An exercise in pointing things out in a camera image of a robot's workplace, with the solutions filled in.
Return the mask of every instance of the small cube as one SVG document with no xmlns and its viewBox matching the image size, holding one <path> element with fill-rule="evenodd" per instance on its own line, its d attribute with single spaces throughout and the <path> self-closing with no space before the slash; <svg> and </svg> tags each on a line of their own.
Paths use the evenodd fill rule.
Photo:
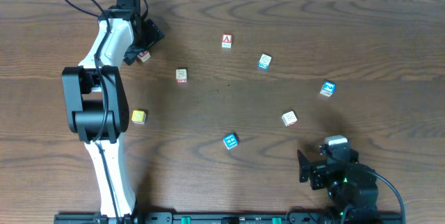
<svg viewBox="0 0 445 224">
<path fill-rule="evenodd" d="M 347 143 L 348 139 L 345 136 L 331 136 L 325 138 L 325 144 L 328 145 L 337 145 Z"/>
<path fill-rule="evenodd" d="M 176 70 L 176 81 L 178 83 L 187 82 L 187 70 Z"/>
<path fill-rule="evenodd" d="M 330 97 L 335 91 L 335 84 L 329 81 L 326 81 L 321 87 L 320 94 L 324 96 Z"/>
<path fill-rule="evenodd" d="M 142 62 L 145 62 L 146 60 L 148 60 L 148 58 L 150 58 L 150 53 L 148 51 L 142 51 L 138 54 L 138 58 Z"/>
<path fill-rule="evenodd" d="M 229 33 L 224 33 L 222 35 L 222 44 L 221 47 L 226 47 L 226 48 L 232 48 L 232 40 L 233 40 L 233 35 L 229 34 Z"/>
<path fill-rule="evenodd" d="M 288 113 L 285 113 L 281 119 L 283 119 L 284 125 L 289 126 L 293 123 L 297 122 L 297 116 L 295 116 L 295 113 L 293 111 L 290 111 Z"/>
<path fill-rule="evenodd" d="M 236 147 L 238 145 L 238 140 L 236 139 L 235 134 L 229 134 L 224 137 L 224 144 L 228 150 Z"/>
<path fill-rule="evenodd" d="M 268 69 L 271 60 L 272 60 L 272 57 L 263 54 L 261 56 L 261 58 L 259 59 L 258 67 Z"/>
<path fill-rule="evenodd" d="M 147 117 L 147 115 L 145 114 L 144 111 L 135 110 L 135 111 L 133 111 L 133 115 L 131 116 L 131 120 L 134 123 L 137 123 L 137 124 L 144 124 L 146 117 Z"/>
</svg>

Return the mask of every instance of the yellow block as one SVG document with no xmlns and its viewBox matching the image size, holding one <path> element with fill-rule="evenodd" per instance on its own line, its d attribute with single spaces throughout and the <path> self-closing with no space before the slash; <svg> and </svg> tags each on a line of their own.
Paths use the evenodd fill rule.
<svg viewBox="0 0 445 224">
<path fill-rule="evenodd" d="M 134 123 L 138 123 L 138 124 L 144 124 L 145 123 L 145 112 L 144 111 L 139 111 L 139 110 L 135 110 L 133 111 L 133 115 L 131 116 L 131 120 Z"/>
</svg>

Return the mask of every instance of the blue block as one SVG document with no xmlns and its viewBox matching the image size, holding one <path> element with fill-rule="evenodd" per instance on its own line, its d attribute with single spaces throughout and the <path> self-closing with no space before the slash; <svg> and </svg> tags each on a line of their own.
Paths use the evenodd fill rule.
<svg viewBox="0 0 445 224">
<path fill-rule="evenodd" d="M 335 84 L 332 82 L 326 81 L 323 84 L 323 90 L 329 93 L 333 93 L 335 91 Z"/>
<path fill-rule="evenodd" d="M 258 63 L 258 66 L 259 66 L 260 68 L 264 68 L 264 69 L 268 69 L 268 68 L 269 68 L 268 65 L 263 64 L 263 63 Z"/>
<path fill-rule="evenodd" d="M 224 144 L 229 150 L 238 145 L 238 140 L 236 139 L 234 134 L 229 134 L 228 136 L 224 137 Z"/>
</svg>

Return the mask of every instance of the wooden table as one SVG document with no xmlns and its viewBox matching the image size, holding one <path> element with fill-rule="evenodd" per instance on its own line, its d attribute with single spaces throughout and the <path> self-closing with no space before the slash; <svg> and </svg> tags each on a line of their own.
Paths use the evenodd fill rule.
<svg viewBox="0 0 445 224">
<path fill-rule="evenodd" d="M 409 223 L 445 222 L 445 0 L 148 2 L 165 39 L 121 69 L 130 110 L 149 111 L 125 143 L 144 210 L 324 209 L 326 191 L 298 182 L 297 149 L 322 159 L 323 139 L 343 134 L 400 191 Z M 60 82 L 90 50 L 96 19 L 63 0 L 0 0 L 0 27 L 0 223 L 99 211 Z M 176 83 L 178 67 L 188 84 Z M 318 95 L 326 79 L 337 85 L 329 99 Z M 291 109 L 298 123 L 285 127 Z M 232 132 L 240 143 L 227 151 Z M 399 211 L 378 186 L 379 209 Z"/>
</svg>

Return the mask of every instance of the black cable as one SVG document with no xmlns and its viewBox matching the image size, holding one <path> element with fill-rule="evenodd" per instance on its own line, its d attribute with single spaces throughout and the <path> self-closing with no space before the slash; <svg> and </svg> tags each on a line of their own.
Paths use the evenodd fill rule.
<svg viewBox="0 0 445 224">
<path fill-rule="evenodd" d="M 106 165 L 106 161 L 105 161 L 104 150 L 102 149 L 101 145 L 98 142 L 95 142 L 95 144 L 97 146 L 97 149 L 99 150 L 100 156 L 102 157 L 102 163 L 104 164 L 106 183 L 108 183 L 108 188 L 110 189 L 111 201 L 113 202 L 113 208 L 114 208 L 114 213 L 116 215 L 116 220 L 118 220 L 118 223 L 122 223 L 122 221 L 119 219 L 118 208 L 116 207 L 116 201 L 114 199 L 114 191 L 113 191 L 113 187 L 111 186 L 111 180 L 110 180 L 110 175 L 108 172 L 108 166 Z"/>
<path fill-rule="evenodd" d="M 302 209 L 306 214 L 309 215 L 309 217 L 310 217 L 315 223 L 318 223 L 318 221 L 317 221 L 314 217 L 312 217 L 311 213 L 309 213 L 309 211 L 307 211 L 307 209 L 305 209 L 304 207 L 300 207 L 300 206 L 294 206 L 294 207 L 291 207 L 291 208 L 287 211 L 287 213 L 286 213 L 286 217 L 284 218 L 285 221 L 287 221 L 287 216 L 289 215 L 289 212 L 290 212 L 291 210 L 293 210 L 293 209 L 296 209 L 296 208 Z"/>
<path fill-rule="evenodd" d="M 76 8 L 77 10 L 79 10 L 79 11 L 81 11 L 83 13 L 86 13 L 88 15 L 92 15 L 94 17 L 99 17 L 98 15 L 95 15 L 93 13 L 90 13 L 88 11 L 80 9 L 79 7 L 75 6 L 73 3 L 71 3 L 68 0 L 64 0 L 64 1 L 66 1 L 71 7 Z M 102 38 L 99 46 L 97 47 L 96 53 L 94 55 L 96 72 L 99 75 L 100 86 L 101 86 L 101 90 L 102 90 L 102 101 L 104 103 L 104 117 L 102 118 L 102 123 L 101 123 L 101 127 L 99 129 L 99 132 L 97 133 L 97 135 L 91 141 L 96 144 L 97 148 L 99 149 L 99 153 L 101 154 L 102 163 L 104 164 L 104 172 L 105 172 L 106 181 L 108 183 L 108 188 L 110 189 L 111 200 L 113 201 L 113 208 L 114 208 L 114 212 L 115 212 L 115 215 L 116 215 L 116 220 L 118 221 L 118 223 L 121 223 L 121 220 L 119 219 L 118 209 L 116 207 L 113 187 L 112 187 L 111 181 L 110 181 L 110 175 L 108 173 L 108 166 L 106 165 L 104 150 L 96 142 L 97 140 L 99 140 L 101 138 L 102 134 L 104 133 L 105 126 L 106 126 L 106 119 L 108 117 L 108 91 L 106 89 L 104 75 L 102 74 L 101 68 L 99 67 L 99 58 L 100 58 L 100 52 L 102 50 L 102 47 L 104 46 L 104 44 L 106 42 L 106 39 L 110 35 L 111 25 L 110 25 L 110 20 L 108 19 L 108 16 L 106 15 L 104 9 L 95 0 L 90 0 L 90 1 L 92 1 L 96 5 L 96 7 L 98 7 L 98 9 L 101 11 L 102 15 L 105 17 L 105 21 L 106 21 L 106 33 L 105 33 L 105 36 Z"/>
<path fill-rule="evenodd" d="M 345 209 L 343 210 L 343 215 L 341 216 L 340 224 L 344 224 L 346 220 L 346 214 L 348 213 L 349 209 L 352 209 L 353 206 L 348 204 Z"/>
<path fill-rule="evenodd" d="M 368 173 L 370 175 L 373 175 L 375 177 L 377 177 L 378 179 L 382 180 L 386 185 L 389 186 L 389 188 L 394 192 L 394 194 L 397 197 L 398 203 L 400 205 L 400 215 L 402 216 L 401 219 L 401 223 L 402 224 L 406 224 L 406 216 L 405 216 L 405 205 L 403 204 L 403 200 L 402 200 L 402 196 L 400 195 L 400 193 L 397 191 L 396 187 L 393 186 L 393 184 L 391 184 L 391 182 L 389 182 L 387 179 L 385 179 L 382 175 L 377 174 L 376 172 L 369 170 L 369 169 L 365 169 L 365 167 L 362 167 L 360 165 L 354 164 L 354 163 L 348 163 L 346 161 L 342 161 L 340 159 L 334 158 L 332 156 L 332 154 L 330 154 L 329 152 L 326 152 L 326 156 L 328 156 L 329 158 L 342 163 L 345 166 L 350 166 L 351 168 L 355 168 L 355 169 L 360 169 L 365 173 Z"/>
<path fill-rule="evenodd" d="M 144 20 L 146 18 L 146 16 L 148 15 L 148 4 L 147 4 L 147 1 L 144 0 L 144 3 L 145 3 L 145 12 L 144 12 L 143 15 L 140 16 L 141 20 Z"/>
</svg>

